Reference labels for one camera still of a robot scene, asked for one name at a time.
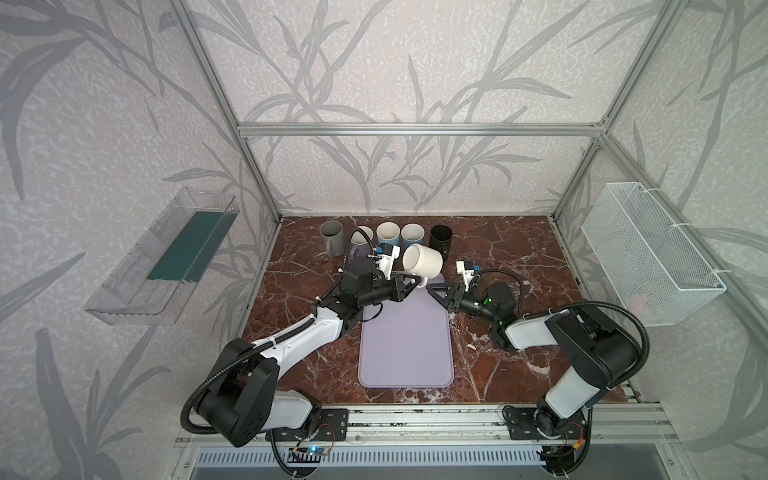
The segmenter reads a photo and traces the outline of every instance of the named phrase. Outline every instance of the blue mug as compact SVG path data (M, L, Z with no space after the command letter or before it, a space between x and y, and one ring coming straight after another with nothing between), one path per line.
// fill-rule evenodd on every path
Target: blue mug
M409 223L400 230L400 236L402 237L402 249L405 251L411 245L417 243L418 245L424 244L424 227L417 223Z
M376 238L378 243L400 245L400 227L397 223L384 222L376 228Z

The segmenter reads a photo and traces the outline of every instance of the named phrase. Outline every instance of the black mug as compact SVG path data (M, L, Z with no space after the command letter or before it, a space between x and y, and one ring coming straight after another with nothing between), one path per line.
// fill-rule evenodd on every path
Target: black mug
M439 251L443 262L448 261L452 238L453 231L445 225L435 225L429 231L429 248Z

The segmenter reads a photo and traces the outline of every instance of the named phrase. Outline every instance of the wallpaper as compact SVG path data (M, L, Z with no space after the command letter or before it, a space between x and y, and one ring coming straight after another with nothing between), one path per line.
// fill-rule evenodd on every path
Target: wallpaper
M621 181L630 179L610 154L600 153L558 219L578 265L576 276L590 297L617 304L581 225L604 185ZM633 381L644 401L664 405L699 478L762 478L768 468L765 350L749 338L722 298L677 325L655 326L648 334L650 357Z
M764 306L768 289L768 2L689 2L611 132ZM615 299L581 222L606 181L601 154L561 227L595 298ZM768 470L768 354L722 299L650 329L635 376L659 400L703 480Z
M241 123L599 121L663 3L189 1ZM288 214L546 214L587 141L250 145Z
M269 137L251 149L287 214L548 214L588 141Z
M644 0L190 0L240 122L594 122Z
M274 231L164 2L0 5L0 478L158 478ZM87 314L182 187L240 215L173 326Z
M766 7L687 8L612 134L768 312Z

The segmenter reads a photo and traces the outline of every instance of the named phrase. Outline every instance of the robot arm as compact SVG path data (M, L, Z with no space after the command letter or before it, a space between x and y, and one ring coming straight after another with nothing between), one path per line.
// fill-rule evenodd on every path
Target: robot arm
M402 302L421 281L418 276L392 273L399 247L382 245L376 253L350 261L301 321L252 343L242 339L228 343L206 383L219 377L190 397L212 428L192 425L188 410L182 412L182 426L192 433L218 432L236 447L270 429L296 429L301 435L316 431L319 403L293 390L277 392L277 381L311 352L352 329L362 319L364 307L385 300Z
M488 336L501 349L560 346L570 361L568 371L537 402L536 427L546 437L558 436L582 407L593 406L626 372L637 371L643 356L647 357L647 344L642 355L634 338L596 306L569 306L556 313L518 319L517 300L508 285L493 283L482 295L475 295L479 268L464 261L457 262L457 271L461 283L427 286L449 312L488 320Z

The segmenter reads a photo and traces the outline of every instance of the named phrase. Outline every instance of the marble tabletop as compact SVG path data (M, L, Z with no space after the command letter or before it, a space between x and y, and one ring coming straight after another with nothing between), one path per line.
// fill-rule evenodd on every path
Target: marble tabletop
M254 302L243 338L248 341L272 335L301 320L314 297L333 284L341 257L326 256L319 226L328 217L287 217L277 237L269 266ZM546 217L337 217L345 235L353 225L374 230L391 220L424 226L427 236L436 224L453 230L446 281L459 280L456 260L474 260L481 268L505 267L526 276L531 292L523 313L535 313L581 299L554 232ZM478 291L502 274L484 275ZM535 347L508 353L496 348L486 332L488 323L451 315L450 328L454 381L445 388L369 389L360 385L357 368L360 348L358 324L337 341L320 347L296 364L278 383L278 389L298 389L322 403L511 403L536 402L562 376L568 361L557 347ZM604 401L626 402L621 389Z

